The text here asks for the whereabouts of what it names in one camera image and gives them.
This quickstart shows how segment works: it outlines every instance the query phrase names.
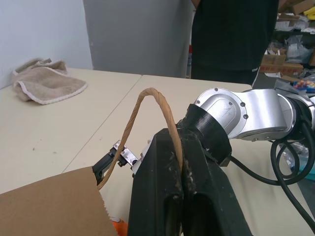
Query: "brown paper bag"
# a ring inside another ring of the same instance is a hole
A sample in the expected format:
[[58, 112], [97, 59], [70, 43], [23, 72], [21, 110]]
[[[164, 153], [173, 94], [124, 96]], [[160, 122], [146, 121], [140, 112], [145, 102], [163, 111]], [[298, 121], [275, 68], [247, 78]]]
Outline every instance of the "brown paper bag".
[[0, 236], [117, 236], [91, 167], [0, 195]]

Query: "orange object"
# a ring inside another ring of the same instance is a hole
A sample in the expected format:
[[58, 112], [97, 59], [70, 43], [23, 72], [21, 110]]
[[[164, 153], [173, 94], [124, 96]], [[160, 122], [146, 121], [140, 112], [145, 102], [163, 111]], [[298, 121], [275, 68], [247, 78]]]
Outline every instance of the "orange object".
[[119, 236], [127, 236], [128, 224], [119, 218], [110, 217], [110, 219], [111, 219], [118, 235]]

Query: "person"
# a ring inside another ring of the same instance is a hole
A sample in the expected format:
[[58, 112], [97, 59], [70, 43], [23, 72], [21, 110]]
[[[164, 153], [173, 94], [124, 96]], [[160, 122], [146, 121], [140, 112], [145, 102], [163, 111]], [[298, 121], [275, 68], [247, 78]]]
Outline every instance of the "person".
[[191, 78], [252, 85], [279, 0], [192, 0]]

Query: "black shirt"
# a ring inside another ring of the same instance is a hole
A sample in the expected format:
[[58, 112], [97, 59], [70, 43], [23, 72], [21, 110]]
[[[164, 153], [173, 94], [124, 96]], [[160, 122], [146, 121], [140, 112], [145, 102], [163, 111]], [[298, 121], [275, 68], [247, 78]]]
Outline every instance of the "black shirt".
[[224, 70], [259, 67], [279, 0], [201, 0], [192, 26], [192, 61]]

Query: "black pants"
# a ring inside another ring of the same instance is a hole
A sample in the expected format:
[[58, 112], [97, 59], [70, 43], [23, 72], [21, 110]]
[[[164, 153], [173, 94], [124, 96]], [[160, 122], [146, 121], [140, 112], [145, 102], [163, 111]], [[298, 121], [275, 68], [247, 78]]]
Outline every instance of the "black pants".
[[258, 73], [251, 70], [222, 70], [193, 63], [191, 78], [195, 80], [210, 80], [228, 83], [252, 85]]

